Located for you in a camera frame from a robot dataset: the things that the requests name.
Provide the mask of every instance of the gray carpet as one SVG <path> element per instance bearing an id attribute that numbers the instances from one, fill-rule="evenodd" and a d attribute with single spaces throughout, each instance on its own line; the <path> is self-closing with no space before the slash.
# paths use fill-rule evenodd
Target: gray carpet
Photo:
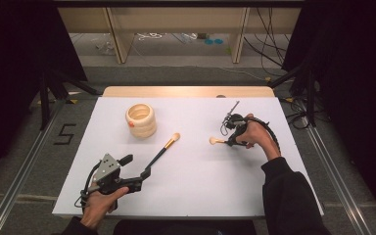
<path id="1" fill-rule="evenodd" d="M 246 71 L 253 76 L 267 76 L 262 69 L 241 68 L 238 71 Z M 248 74 L 221 69 L 85 68 L 85 72 L 89 77 L 88 84 L 99 91 L 103 91 L 108 85 L 265 85 L 265 81 Z M 271 72 L 282 73 L 283 71 L 271 70 Z M 287 82 L 277 87 L 276 95 L 278 97 L 289 96 L 290 84 Z M 68 84 L 66 87 L 69 91 L 80 92 L 70 96 L 70 99 L 77 100 L 77 102 L 63 106 L 1 234 L 52 234 L 61 232 L 68 223 L 66 219 L 55 217 L 51 212 L 69 172 L 97 97 Z M 31 104 L 31 114 L 20 128 L 19 137 L 14 140 L 11 151 L 0 162 L 0 198 L 11 184 L 38 134 L 41 120 L 40 107 L 36 101 Z M 282 103 L 282 108 L 285 116 L 293 113 L 289 104 Z M 330 155 L 355 201 L 361 207 L 371 231 L 376 234 L 376 203 L 371 193 L 363 183 L 356 166 L 350 163 L 345 146 L 343 146 L 333 124 L 321 120 L 316 123 Z M 63 126 L 67 133 L 73 134 L 73 137 L 69 144 L 57 145 L 57 143 L 69 141 L 67 136 L 59 135 Z M 307 131 L 305 129 L 298 130 L 292 126 L 291 131 L 316 195 L 324 207 L 325 225 L 332 234 L 355 234 Z M 115 224 L 116 221 L 112 219 L 106 220 L 100 234 L 111 234 Z M 258 234 L 267 234 L 263 218 L 255 220 L 255 227 Z"/>

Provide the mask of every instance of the person's left hand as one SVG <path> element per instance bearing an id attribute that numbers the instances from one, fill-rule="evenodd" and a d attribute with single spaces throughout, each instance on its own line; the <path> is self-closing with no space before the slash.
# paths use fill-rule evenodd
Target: person's left hand
<path id="1" fill-rule="evenodd" d="M 96 231 L 106 213 L 112 212 L 115 209 L 115 201 L 123 197 L 128 191 L 129 188 L 123 187 L 109 195 L 103 195 L 99 191 L 91 193 L 88 197 L 84 215 L 80 222 L 84 226 Z"/>

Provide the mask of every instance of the makeup brush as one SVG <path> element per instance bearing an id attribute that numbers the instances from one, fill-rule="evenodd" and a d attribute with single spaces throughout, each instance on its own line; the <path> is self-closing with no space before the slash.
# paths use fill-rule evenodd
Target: makeup brush
<path id="1" fill-rule="evenodd" d="M 217 139 L 217 138 L 214 138 L 214 137 L 210 137 L 210 144 L 214 145 L 215 143 L 225 144 L 225 143 L 227 143 L 227 141 Z"/>
<path id="2" fill-rule="evenodd" d="M 167 141 L 167 143 L 164 145 L 164 147 L 160 150 L 160 152 L 154 157 L 154 159 L 148 164 L 148 166 L 146 166 L 145 169 L 151 167 L 151 165 L 153 165 L 160 157 L 161 155 L 167 150 L 169 149 L 170 146 L 172 146 L 172 144 L 177 141 L 179 139 L 179 137 L 181 137 L 181 135 L 179 133 L 174 133 L 172 135 L 172 137 L 170 138 L 169 141 Z"/>

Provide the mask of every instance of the white tabletop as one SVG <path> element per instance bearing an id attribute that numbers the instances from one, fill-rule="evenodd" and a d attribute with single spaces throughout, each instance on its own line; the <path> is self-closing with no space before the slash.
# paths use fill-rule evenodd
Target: white tabletop
<path id="1" fill-rule="evenodd" d="M 118 200 L 112 214 L 121 218 L 253 218 L 264 216 L 261 188 L 266 163 L 263 150 L 255 146 L 211 145 L 211 136 L 220 133 L 221 123 L 234 106 L 234 113 L 268 122 L 276 134 L 282 156 L 291 169 L 307 180 L 305 166 L 277 98 L 114 98 L 97 101 L 81 140 L 69 175 L 53 214 L 81 215 L 73 204 L 91 168 L 109 153 L 119 160 L 133 154 L 132 163 L 121 169 L 121 177 L 139 176 L 173 133 L 180 139 L 152 166 L 142 191 Z M 130 135 L 124 118 L 134 104 L 153 107 L 157 132 L 145 140 Z"/>

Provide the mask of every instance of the black sleeve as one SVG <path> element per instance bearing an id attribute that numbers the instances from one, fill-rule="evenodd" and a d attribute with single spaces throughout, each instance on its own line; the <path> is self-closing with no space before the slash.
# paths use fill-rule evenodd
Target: black sleeve
<path id="1" fill-rule="evenodd" d="M 264 213 L 270 235 L 330 234 L 306 178 L 279 157 L 264 164 Z"/>
<path id="2" fill-rule="evenodd" d="M 69 225 L 66 227 L 66 229 L 63 231 L 62 235 L 97 235 L 98 233 L 96 231 L 91 230 L 90 228 L 84 226 L 82 223 L 80 223 L 79 217 L 73 217 L 69 223 Z"/>

